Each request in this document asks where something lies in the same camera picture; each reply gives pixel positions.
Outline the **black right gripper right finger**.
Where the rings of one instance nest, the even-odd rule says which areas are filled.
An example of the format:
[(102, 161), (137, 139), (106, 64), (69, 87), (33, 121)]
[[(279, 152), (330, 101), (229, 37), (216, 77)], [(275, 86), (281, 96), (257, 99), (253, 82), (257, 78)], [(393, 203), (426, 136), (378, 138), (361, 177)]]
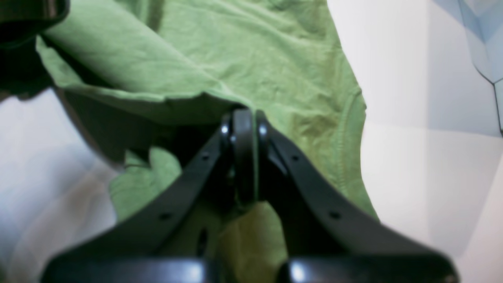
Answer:
[(348, 201), (257, 111), (259, 199), (287, 245), (277, 283), (458, 283), (447, 256), (384, 226)]

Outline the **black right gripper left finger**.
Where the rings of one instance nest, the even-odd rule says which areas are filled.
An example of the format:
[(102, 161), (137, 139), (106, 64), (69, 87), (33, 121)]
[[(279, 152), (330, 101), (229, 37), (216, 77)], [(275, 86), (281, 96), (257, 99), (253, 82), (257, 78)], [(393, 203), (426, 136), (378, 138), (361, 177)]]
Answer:
[(182, 174), (138, 213), (67, 250), (43, 283), (219, 283), (210, 249), (226, 213), (254, 201), (253, 113), (224, 115)]

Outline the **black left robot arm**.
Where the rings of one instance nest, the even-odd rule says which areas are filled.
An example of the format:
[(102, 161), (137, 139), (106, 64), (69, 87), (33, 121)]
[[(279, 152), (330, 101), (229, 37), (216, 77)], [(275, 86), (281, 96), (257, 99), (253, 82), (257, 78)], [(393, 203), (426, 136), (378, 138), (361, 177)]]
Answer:
[(62, 22), (68, 0), (2, 0), (0, 2), (0, 98), (31, 99), (52, 85), (36, 39)]

